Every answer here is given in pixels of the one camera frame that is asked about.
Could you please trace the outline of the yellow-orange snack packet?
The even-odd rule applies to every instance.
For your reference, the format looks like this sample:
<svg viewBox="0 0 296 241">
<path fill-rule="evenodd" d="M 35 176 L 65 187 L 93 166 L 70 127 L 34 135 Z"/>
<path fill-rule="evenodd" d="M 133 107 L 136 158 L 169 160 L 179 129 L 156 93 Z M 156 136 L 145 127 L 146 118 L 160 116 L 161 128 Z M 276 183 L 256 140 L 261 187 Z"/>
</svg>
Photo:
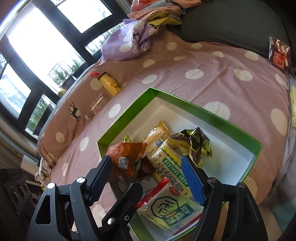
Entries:
<svg viewBox="0 0 296 241">
<path fill-rule="evenodd" d="M 159 121 L 143 140 L 147 144 L 145 155 L 150 158 L 169 136 L 171 136 L 170 130 L 162 121 Z"/>
</svg>

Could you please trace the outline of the purple polka-dot cloth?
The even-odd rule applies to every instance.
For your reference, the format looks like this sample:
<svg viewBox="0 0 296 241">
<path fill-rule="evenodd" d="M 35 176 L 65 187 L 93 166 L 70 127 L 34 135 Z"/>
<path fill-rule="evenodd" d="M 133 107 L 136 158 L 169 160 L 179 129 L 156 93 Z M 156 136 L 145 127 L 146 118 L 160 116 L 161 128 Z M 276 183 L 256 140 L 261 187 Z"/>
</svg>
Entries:
<svg viewBox="0 0 296 241">
<path fill-rule="evenodd" d="M 140 56 L 151 48 L 151 36 L 157 30 L 143 20 L 123 20 L 124 25 L 112 33 L 101 48 L 104 61 L 122 61 Z"/>
</svg>

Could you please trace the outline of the yellow bottle brown cap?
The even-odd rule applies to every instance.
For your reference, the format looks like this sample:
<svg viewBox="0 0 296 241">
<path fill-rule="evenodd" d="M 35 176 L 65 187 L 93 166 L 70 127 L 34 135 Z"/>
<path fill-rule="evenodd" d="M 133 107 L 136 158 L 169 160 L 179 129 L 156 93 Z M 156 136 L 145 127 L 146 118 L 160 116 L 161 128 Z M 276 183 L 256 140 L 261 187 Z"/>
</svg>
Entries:
<svg viewBox="0 0 296 241">
<path fill-rule="evenodd" d="M 103 87 L 112 96 L 117 95 L 121 91 L 121 85 L 113 79 L 107 72 L 103 72 L 98 76 L 98 80 L 101 82 Z"/>
</svg>

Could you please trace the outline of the orange snack bag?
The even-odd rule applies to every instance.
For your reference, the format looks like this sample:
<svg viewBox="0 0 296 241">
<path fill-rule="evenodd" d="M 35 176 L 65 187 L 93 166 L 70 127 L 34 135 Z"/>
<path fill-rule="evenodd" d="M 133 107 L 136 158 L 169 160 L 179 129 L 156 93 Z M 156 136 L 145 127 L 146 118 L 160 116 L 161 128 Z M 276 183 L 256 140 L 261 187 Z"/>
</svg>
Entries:
<svg viewBox="0 0 296 241">
<path fill-rule="evenodd" d="M 155 172 L 145 154 L 147 143 L 121 142 L 108 148 L 106 156 L 112 160 L 110 181 L 134 182 Z"/>
</svg>

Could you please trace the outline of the soda cracker packet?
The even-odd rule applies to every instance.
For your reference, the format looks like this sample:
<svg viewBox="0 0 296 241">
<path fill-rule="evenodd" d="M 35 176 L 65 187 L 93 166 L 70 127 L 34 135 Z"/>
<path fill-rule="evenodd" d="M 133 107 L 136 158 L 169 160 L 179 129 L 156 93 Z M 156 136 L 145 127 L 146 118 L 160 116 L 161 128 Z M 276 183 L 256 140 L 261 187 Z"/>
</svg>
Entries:
<svg viewBox="0 0 296 241">
<path fill-rule="evenodd" d="M 193 198 L 188 182 L 181 170 L 181 156 L 174 150 L 178 145 L 172 138 L 166 139 L 149 158 L 155 168 L 158 181 L 168 178 L 171 185 L 189 198 Z"/>
</svg>

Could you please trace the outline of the red clear packet on cushion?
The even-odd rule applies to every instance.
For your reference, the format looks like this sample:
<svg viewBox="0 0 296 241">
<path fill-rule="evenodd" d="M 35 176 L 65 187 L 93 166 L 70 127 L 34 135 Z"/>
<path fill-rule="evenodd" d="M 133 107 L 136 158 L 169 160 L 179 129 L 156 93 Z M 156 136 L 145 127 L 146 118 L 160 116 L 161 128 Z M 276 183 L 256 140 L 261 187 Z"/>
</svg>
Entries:
<svg viewBox="0 0 296 241">
<path fill-rule="evenodd" d="M 276 68 L 287 73 L 290 65 L 290 46 L 274 36 L 269 36 L 268 60 Z"/>
</svg>

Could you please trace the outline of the white beige crumpled cloth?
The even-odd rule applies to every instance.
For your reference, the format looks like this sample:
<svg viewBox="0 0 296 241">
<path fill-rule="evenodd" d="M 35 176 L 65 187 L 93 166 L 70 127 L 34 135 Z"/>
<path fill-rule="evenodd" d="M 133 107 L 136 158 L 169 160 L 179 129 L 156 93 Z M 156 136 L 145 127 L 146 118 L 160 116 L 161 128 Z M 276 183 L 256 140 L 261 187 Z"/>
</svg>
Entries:
<svg viewBox="0 0 296 241">
<path fill-rule="evenodd" d="M 46 188 L 46 186 L 51 182 L 51 173 L 55 164 L 56 161 L 51 162 L 41 158 L 39 170 L 35 174 L 35 180 L 41 183 L 42 188 Z"/>
</svg>

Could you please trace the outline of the white blue snack packet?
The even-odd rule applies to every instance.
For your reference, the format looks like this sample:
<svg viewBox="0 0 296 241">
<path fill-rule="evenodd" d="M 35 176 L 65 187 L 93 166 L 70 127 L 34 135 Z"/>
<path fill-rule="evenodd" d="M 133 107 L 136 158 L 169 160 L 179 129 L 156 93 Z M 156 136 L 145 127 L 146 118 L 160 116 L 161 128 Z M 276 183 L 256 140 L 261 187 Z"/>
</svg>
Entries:
<svg viewBox="0 0 296 241">
<path fill-rule="evenodd" d="M 160 228 L 175 234 L 199 219 L 203 207 L 178 191 L 169 178 L 137 204 L 137 212 Z"/>
</svg>

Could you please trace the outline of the black framed window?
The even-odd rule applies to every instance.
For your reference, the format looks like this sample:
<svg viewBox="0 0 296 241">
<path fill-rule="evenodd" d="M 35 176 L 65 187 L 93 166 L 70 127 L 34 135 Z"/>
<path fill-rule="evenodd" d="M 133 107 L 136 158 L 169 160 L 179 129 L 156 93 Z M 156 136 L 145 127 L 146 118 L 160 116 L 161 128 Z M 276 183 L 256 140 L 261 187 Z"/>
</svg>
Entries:
<svg viewBox="0 0 296 241">
<path fill-rule="evenodd" d="M 1 1 L 1 114 L 18 133 L 37 140 L 129 7 L 126 1 Z"/>
</svg>

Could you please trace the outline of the dark grey cushion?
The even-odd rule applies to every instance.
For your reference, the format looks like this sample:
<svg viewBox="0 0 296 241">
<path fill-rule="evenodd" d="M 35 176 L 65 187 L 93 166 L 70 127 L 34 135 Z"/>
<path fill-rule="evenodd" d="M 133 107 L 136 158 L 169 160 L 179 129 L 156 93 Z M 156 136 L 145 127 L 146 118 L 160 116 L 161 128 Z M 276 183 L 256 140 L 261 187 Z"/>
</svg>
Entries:
<svg viewBox="0 0 296 241">
<path fill-rule="evenodd" d="M 186 42 L 221 43 L 267 58 L 270 36 L 288 44 L 295 54 L 295 25 L 289 17 L 275 1 L 203 1 L 186 10 L 180 26 L 167 29 Z"/>
</svg>

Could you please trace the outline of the gold black snack bag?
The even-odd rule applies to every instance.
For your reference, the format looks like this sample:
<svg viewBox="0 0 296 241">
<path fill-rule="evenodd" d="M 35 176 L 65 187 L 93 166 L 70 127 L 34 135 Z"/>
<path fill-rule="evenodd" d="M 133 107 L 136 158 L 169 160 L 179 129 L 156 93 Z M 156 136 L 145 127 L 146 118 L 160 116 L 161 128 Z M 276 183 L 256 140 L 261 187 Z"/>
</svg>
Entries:
<svg viewBox="0 0 296 241">
<path fill-rule="evenodd" d="M 196 166 L 203 164 L 203 156 L 212 156 L 210 139 L 196 127 L 193 130 L 182 130 L 170 136 L 182 149 L 184 155 L 189 155 Z"/>
</svg>

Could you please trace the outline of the pink polka-dot bed sheet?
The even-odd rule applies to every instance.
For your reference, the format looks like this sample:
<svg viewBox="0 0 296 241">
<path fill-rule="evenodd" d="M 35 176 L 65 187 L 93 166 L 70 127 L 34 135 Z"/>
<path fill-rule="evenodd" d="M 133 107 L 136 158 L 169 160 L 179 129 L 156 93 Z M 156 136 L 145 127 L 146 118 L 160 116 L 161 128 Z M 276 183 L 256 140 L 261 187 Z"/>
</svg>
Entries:
<svg viewBox="0 0 296 241">
<path fill-rule="evenodd" d="M 109 94 L 98 80 L 103 72 L 121 85 L 117 95 Z M 38 143 L 40 155 L 56 161 L 51 181 L 67 184 L 97 166 L 97 141 L 149 87 L 205 108 L 262 143 L 246 182 L 266 227 L 279 232 L 265 198 L 285 164 L 290 130 L 286 76 L 252 51 L 187 43 L 167 30 L 154 35 L 151 49 L 136 58 L 100 60 L 90 66 L 59 101 Z M 86 120 L 91 104 L 103 93 L 109 102 Z"/>
</svg>

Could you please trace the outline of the clear glass jar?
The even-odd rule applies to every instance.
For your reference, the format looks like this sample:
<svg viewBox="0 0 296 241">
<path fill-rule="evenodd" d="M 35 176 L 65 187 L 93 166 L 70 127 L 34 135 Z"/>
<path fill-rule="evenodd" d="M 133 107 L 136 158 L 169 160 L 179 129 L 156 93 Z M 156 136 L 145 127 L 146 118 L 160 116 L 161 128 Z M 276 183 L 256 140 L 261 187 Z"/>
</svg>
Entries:
<svg viewBox="0 0 296 241">
<path fill-rule="evenodd" d="M 104 93 L 100 94 L 91 104 L 89 113 L 85 115 L 86 120 L 94 118 L 102 110 L 102 108 L 107 105 L 108 102 L 108 96 Z"/>
</svg>

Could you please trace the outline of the white box by window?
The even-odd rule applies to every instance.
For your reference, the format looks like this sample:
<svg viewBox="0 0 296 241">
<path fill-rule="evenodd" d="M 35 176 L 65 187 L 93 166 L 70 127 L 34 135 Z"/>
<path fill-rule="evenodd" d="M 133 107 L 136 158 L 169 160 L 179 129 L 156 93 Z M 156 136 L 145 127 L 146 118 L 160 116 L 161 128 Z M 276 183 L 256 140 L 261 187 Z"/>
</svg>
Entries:
<svg viewBox="0 0 296 241">
<path fill-rule="evenodd" d="M 39 171 L 38 163 L 26 155 L 22 157 L 21 168 L 32 175 Z"/>
</svg>

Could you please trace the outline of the green white cardboard box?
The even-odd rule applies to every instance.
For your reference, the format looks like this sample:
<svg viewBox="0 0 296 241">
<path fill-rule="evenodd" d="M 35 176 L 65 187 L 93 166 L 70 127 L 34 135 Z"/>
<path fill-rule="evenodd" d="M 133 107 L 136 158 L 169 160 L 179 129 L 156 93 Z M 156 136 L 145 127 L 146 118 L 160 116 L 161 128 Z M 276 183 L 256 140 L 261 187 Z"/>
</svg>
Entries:
<svg viewBox="0 0 296 241">
<path fill-rule="evenodd" d="M 98 141 L 101 155 L 110 145 L 129 135 L 139 142 L 163 121 L 172 133 L 199 127 L 210 140 L 212 157 L 205 158 L 202 169 L 210 186 L 209 204 L 201 218 L 176 235 L 157 227 L 136 214 L 129 225 L 139 240 L 211 240 L 214 223 L 228 202 L 223 240 L 267 240 L 267 232 L 255 200 L 244 183 L 262 145 L 228 121 L 190 102 L 163 91 L 147 89 L 105 132 Z"/>
</svg>

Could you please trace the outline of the pink yellow clothes pile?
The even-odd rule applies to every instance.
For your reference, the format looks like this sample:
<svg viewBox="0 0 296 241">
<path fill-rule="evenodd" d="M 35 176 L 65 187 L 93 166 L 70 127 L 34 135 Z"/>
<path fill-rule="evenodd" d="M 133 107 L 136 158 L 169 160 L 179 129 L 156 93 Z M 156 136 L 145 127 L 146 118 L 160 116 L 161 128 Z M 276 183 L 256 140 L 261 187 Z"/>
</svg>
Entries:
<svg viewBox="0 0 296 241">
<path fill-rule="evenodd" d="M 154 28 L 181 25 L 186 10 L 201 4 L 201 0 L 132 1 L 128 17 L 143 20 Z"/>
</svg>

